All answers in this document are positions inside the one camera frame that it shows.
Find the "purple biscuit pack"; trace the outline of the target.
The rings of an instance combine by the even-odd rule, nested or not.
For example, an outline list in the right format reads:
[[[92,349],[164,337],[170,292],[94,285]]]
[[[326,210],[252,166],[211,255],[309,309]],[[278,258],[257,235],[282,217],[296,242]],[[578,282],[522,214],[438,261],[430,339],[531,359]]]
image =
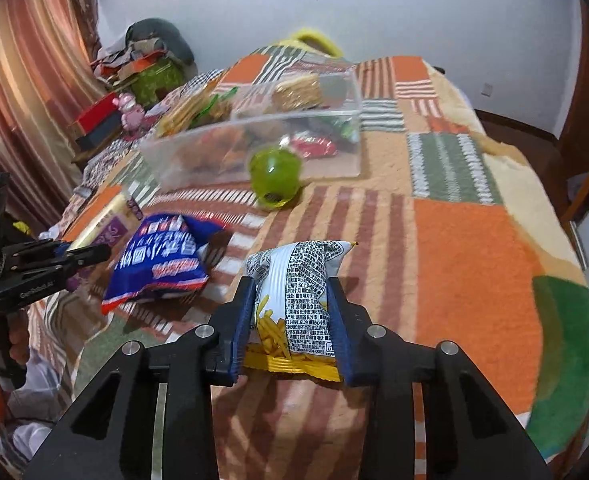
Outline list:
[[[70,244],[70,250],[96,244],[114,247],[134,232],[142,218],[134,197],[120,185],[111,185],[90,201],[62,240]]]

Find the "blue red snack bag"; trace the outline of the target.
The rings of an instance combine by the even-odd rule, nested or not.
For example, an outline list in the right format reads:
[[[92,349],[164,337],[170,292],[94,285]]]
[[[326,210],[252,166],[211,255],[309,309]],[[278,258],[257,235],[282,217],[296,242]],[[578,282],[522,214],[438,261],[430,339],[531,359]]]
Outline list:
[[[209,282],[206,248],[221,222],[187,214],[150,214],[114,266],[102,298],[107,314],[130,301],[194,295]]]

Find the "grey yellow fries snack bag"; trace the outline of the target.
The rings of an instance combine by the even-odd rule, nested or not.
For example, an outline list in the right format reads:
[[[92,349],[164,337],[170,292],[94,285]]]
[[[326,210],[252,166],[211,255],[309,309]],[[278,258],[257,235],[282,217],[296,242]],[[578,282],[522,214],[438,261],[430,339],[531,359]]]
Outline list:
[[[331,334],[327,281],[354,244],[306,240],[256,252],[244,262],[255,302],[244,366],[339,382]]]

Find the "green jelly cup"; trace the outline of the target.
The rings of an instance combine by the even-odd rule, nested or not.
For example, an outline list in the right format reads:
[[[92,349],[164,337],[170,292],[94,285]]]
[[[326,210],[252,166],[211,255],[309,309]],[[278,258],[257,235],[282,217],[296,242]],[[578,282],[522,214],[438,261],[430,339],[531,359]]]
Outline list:
[[[254,153],[248,172],[258,204],[272,210],[291,202],[301,188],[301,171],[301,158],[287,148],[270,146]]]

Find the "red flat box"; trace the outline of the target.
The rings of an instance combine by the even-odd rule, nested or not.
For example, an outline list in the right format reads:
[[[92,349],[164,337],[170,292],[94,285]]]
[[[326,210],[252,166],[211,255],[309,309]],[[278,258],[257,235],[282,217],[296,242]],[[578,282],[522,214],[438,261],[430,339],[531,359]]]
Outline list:
[[[121,126],[121,112],[116,92],[110,92],[78,116],[69,129],[78,148],[89,151],[96,148],[109,134]]]

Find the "pink plush toy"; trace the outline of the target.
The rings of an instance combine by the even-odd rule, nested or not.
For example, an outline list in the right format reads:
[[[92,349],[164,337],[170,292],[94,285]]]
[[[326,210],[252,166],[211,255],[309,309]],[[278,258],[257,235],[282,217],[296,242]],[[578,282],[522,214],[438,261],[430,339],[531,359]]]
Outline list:
[[[113,105],[121,113],[122,128],[126,132],[137,130],[144,121],[145,110],[138,104],[134,94],[123,92],[112,99]]]

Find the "long biscuit sleeve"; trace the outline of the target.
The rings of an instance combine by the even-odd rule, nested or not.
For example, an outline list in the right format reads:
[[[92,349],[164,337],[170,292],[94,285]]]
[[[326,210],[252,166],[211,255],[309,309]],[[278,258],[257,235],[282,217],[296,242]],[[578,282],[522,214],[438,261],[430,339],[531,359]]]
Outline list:
[[[208,88],[195,91],[190,96],[184,96],[157,123],[156,138],[172,136],[172,134],[185,129],[186,125],[189,125],[210,103],[211,96],[212,91]]]

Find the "green patterned box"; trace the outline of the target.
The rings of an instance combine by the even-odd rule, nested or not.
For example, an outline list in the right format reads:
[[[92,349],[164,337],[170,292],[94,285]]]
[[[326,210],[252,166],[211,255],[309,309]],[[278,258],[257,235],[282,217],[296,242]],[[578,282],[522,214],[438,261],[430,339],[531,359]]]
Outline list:
[[[136,102],[145,110],[162,101],[172,90],[185,84],[183,70],[169,58],[161,58],[157,63],[137,74],[130,86]]]

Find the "striped pink orange curtain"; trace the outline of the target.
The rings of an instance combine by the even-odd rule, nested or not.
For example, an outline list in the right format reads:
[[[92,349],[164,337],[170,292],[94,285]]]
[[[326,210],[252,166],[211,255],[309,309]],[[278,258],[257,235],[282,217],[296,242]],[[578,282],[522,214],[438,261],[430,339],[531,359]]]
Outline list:
[[[72,124],[103,94],[76,0],[0,0],[0,172],[10,214],[56,223],[81,173]]]

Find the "patchwork striped bed blanket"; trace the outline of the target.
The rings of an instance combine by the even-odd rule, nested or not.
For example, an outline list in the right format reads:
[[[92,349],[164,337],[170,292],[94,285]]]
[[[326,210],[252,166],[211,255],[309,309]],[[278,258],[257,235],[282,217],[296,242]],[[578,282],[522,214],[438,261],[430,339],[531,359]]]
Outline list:
[[[66,406],[126,336],[170,341],[205,320],[244,259],[301,240],[346,240],[345,293],[417,344],[463,345],[548,460],[589,410],[589,290],[540,179],[490,139],[450,81],[417,56],[354,66],[361,88],[355,179],[310,174],[290,209],[263,211],[244,184],[168,188],[138,157],[104,158],[92,183],[122,184],[150,212],[206,214],[232,230],[203,293],[177,307],[102,314],[62,292],[30,312],[32,346],[61,375]]]

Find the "grey bag on pile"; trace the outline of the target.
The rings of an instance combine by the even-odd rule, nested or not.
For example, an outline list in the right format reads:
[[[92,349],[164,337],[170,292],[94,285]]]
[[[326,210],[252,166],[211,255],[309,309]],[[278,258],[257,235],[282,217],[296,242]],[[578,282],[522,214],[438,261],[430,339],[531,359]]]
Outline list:
[[[178,28],[163,18],[145,18],[133,23],[126,31],[125,41],[142,54],[164,51],[180,65],[195,63],[194,53]]]

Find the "red candy wrapper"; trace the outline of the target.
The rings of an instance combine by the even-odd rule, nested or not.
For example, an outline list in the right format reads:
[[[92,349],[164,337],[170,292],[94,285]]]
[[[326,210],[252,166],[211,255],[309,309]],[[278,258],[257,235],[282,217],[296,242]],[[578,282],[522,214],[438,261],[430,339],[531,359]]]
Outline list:
[[[290,148],[304,159],[316,159],[336,156],[337,145],[323,136],[312,136],[302,132],[290,138]]]

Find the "square cracker pack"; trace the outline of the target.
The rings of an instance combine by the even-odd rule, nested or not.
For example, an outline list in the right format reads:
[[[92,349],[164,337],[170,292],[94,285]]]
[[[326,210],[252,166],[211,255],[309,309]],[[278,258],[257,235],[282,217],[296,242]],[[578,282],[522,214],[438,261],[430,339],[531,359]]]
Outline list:
[[[280,82],[273,90],[273,107],[278,112],[311,110],[323,104],[323,92],[319,74],[304,74]]]

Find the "clear plastic storage bin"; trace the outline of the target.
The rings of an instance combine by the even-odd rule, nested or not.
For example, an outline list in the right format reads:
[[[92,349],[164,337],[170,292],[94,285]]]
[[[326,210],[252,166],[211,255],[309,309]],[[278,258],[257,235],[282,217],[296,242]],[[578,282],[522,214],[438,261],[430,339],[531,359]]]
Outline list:
[[[311,110],[278,112],[274,88],[304,74],[319,74],[323,104]],[[248,162],[261,148],[290,148],[297,133],[323,136],[337,145],[333,157],[302,160],[305,180],[355,178],[361,173],[361,113],[363,103],[352,68],[289,70],[281,80],[259,84],[225,84],[216,93],[229,98],[226,122],[190,128],[139,145],[142,159],[163,191],[197,185],[250,180]]]

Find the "yellow curved headboard rail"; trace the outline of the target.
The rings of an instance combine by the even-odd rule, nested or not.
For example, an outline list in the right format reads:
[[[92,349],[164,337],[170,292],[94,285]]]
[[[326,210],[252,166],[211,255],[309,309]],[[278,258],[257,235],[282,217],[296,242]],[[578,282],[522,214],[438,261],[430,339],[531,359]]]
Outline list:
[[[277,41],[278,46],[294,47],[328,56],[342,58],[342,50],[323,32],[313,28],[301,28],[285,39]]]

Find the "wall power socket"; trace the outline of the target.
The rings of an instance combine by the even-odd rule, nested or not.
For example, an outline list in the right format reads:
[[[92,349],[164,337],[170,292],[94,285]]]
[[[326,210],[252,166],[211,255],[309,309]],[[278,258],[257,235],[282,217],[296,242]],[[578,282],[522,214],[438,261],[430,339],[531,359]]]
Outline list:
[[[481,90],[482,96],[487,96],[488,98],[492,96],[493,87],[491,84],[484,84]]]

